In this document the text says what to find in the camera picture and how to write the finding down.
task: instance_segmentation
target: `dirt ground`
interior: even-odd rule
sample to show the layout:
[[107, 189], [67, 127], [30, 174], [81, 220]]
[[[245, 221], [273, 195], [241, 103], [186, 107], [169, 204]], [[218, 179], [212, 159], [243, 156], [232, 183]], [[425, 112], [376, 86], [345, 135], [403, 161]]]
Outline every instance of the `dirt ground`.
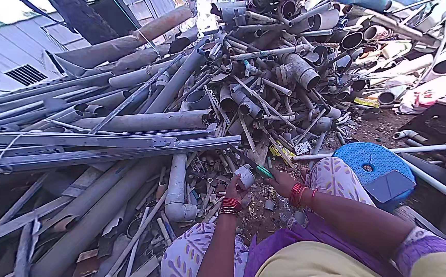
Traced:
[[[403, 141], [392, 139], [392, 135], [413, 117], [411, 115], [396, 115], [392, 110], [382, 110], [375, 118], [355, 121], [355, 130], [348, 127], [342, 127], [342, 129], [348, 133], [347, 139], [355, 138], [361, 142], [373, 142], [387, 148], [407, 147]], [[336, 132], [329, 132], [325, 137], [322, 149], [324, 153], [332, 153], [340, 146]], [[287, 171], [296, 180], [300, 180], [300, 170], [307, 168], [308, 162], [297, 162], [296, 164], [298, 167], [293, 171], [279, 157], [272, 161], [273, 167], [280, 171]], [[240, 215], [240, 228], [247, 239], [250, 240], [254, 235], [257, 235], [257, 242], [260, 242], [276, 230], [285, 227], [286, 220], [294, 214], [295, 208], [290, 208], [286, 201], [282, 201], [273, 188], [265, 184], [260, 176], [256, 176], [256, 184], [252, 186], [251, 191], [253, 193], [252, 201], [249, 208]], [[426, 189], [422, 188], [422, 195], [426, 193]], [[275, 203], [274, 211], [264, 209], [266, 200], [272, 200]]]

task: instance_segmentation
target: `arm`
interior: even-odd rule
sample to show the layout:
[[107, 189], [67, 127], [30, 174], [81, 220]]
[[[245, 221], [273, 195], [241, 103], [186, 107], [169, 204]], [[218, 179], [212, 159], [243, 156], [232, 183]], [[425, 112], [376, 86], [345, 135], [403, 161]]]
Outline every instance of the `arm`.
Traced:
[[[266, 179], [281, 196], [289, 197], [296, 181], [287, 173], [272, 171], [276, 181]], [[307, 189], [300, 202], [322, 216], [329, 224], [365, 248], [391, 258], [415, 225], [392, 214], [355, 200]]]
[[[240, 174], [233, 177], [226, 187], [226, 196], [242, 201], [248, 191], [237, 191], [237, 184], [244, 187]], [[202, 258], [201, 267], [197, 277], [233, 277], [235, 259], [235, 235], [237, 230], [237, 217], [232, 214], [220, 214], [213, 238]]]

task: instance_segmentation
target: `leg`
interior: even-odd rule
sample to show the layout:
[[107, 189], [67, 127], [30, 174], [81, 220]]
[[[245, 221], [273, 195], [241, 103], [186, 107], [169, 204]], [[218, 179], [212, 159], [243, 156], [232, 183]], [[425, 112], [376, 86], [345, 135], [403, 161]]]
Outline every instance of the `leg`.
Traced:
[[374, 205], [351, 167], [340, 158], [320, 160], [306, 176], [305, 184], [320, 192]]
[[[213, 238], [213, 223], [197, 223], [168, 247], [161, 260], [161, 276], [195, 277], [202, 258]], [[235, 277], [243, 276], [249, 249], [243, 240], [235, 238]]]

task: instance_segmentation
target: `blue plastic stool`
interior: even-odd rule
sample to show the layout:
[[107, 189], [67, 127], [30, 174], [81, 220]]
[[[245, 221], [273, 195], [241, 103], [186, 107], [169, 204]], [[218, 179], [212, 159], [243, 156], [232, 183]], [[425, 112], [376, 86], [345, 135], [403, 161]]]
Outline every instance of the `blue plastic stool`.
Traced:
[[[397, 170], [413, 182], [415, 181], [415, 176], [411, 173], [411, 169], [398, 157], [398, 155], [392, 153], [383, 146], [371, 142], [345, 144], [336, 150], [332, 156], [341, 158], [349, 167], [351, 167], [362, 186], [367, 185], [393, 170]], [[370, 166], [372, 172], [363, 169], [363, 166], [365, 165]], [[372, 200], [378, 208], [387, 212], [392, 212], [411, 194], [411, 192], [413, 192], [413, 190], [414, 188], [394, 197], [386, 203], [380, 203], [374, 198], [372, 198]]]

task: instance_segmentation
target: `sky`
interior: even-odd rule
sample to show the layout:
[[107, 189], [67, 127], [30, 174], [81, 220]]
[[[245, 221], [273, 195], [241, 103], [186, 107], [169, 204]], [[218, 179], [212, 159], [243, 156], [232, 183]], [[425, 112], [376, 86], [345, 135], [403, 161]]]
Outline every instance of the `sky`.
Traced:
[[[35, 6], [47, 12], [55, 11], [48, 0], [30, 0]], [[26, 19], [23, 12], [31, 11], [20, 0], [0, 0], [0, 21], [6, 24]]]

